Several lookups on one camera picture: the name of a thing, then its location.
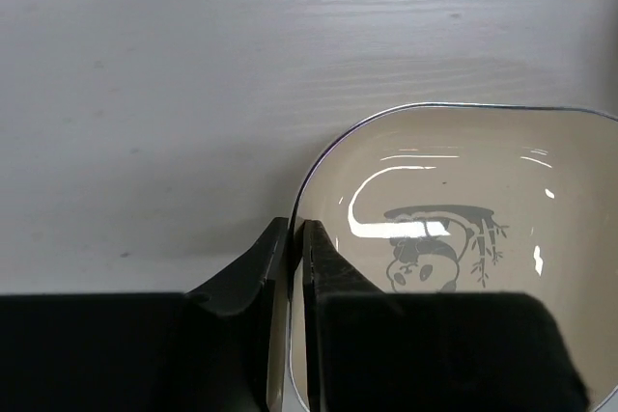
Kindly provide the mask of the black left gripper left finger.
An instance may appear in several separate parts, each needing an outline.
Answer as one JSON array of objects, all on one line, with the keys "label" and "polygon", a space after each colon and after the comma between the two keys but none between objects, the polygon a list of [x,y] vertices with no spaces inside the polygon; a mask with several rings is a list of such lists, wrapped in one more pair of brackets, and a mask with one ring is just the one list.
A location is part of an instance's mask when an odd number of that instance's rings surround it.
[{"label": "black left gripper left finger", "polygon": [[5,411],[278,411],[288,222],[188,292],[5,295]]}]

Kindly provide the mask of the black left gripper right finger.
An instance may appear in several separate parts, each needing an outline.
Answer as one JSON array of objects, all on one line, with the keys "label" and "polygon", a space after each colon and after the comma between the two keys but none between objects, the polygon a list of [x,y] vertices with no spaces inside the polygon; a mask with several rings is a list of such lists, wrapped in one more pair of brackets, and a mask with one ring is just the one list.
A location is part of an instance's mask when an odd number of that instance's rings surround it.
[{"label": "black left gripper right finger", "polygon": [[558,325],[520,292],[387,293],[302,229],[313,411],[585,411]]}]

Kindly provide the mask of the cream plate front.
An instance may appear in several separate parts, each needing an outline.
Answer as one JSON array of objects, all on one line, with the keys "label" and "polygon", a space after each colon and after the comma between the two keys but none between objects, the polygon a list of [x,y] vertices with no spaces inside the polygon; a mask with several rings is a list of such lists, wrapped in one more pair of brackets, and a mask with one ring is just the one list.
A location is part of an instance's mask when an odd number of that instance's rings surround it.
[{"label": "cream plate front", "polygon": [[384,292],[521,291],[556,318],[600,409],[617,391],[617,121],[564,107],[419,103],[349,129],[290,221],[323,225]]}]

